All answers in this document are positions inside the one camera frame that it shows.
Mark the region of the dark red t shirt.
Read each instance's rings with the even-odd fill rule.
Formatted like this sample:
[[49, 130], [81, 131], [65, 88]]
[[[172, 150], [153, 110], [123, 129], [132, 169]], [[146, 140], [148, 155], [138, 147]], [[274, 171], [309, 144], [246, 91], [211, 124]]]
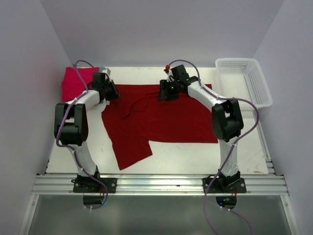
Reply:
[[159, 101], [158, 85], [117, 85], [117, 89], [121, 97], [101, 115], [119, 169], [151, 156], [149, 141], [217, 143], [211, 112], [188, 95]]

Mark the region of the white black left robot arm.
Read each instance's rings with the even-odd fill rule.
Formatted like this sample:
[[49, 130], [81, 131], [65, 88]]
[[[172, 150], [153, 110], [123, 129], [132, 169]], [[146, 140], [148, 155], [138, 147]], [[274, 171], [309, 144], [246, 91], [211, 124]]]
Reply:
[[55, 106], [54, 136], [58, 147], [67, 148], [76, 164], [75, 193], [108, 193], [107, 183], [101, 180], [98, 166], [93, 161], [87, 138], [89, 125], [87, 112], [101, 102], [108, 103], [121, 97], [117, 87], [106, 72], [92, 75], [91, 87], [71, 101]]

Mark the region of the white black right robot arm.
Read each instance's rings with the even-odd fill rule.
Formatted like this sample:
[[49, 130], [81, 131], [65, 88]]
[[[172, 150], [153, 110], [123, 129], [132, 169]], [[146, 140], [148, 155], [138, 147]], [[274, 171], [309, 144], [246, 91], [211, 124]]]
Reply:
[[241, 135], [244, 123], [238, 101], [226, 99], [208, 88], [198, 77], [190, 77], [184, 65], [167, 65], [164, 72], [167, 79], [159, 83], [160, 100], [178, 99], [179, 94], [183, 93], [211, 112], [212, 131], [219, 140], [221, 164], [214, 178], [203, 180], [206, 190], [215, 193], [232, 192], [241, 178], [235, 141]]

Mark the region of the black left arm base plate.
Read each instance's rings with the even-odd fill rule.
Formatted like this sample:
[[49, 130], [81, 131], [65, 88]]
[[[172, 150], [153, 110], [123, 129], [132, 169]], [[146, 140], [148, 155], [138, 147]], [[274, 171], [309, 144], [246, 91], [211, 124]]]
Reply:
[[73, 192], [74, 193], [101, 193], [104, 192], [103, 184], [107, 187], [108, 193], [115, 193], [117, 186], [117, 178], [100, 178], [98, 183], [91, 179], [90, 177], [77, 176], [75, 179], [72, 179], [71, 182], [74, 184]]

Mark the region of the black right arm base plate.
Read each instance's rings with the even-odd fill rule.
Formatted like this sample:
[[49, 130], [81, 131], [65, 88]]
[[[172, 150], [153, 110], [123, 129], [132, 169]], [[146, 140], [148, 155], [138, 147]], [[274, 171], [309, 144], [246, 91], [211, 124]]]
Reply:
[[209, 187], [208, 193], [247, 193], [244, 178], [236, 181], [228, 181], [224, 178], [216, 178]]

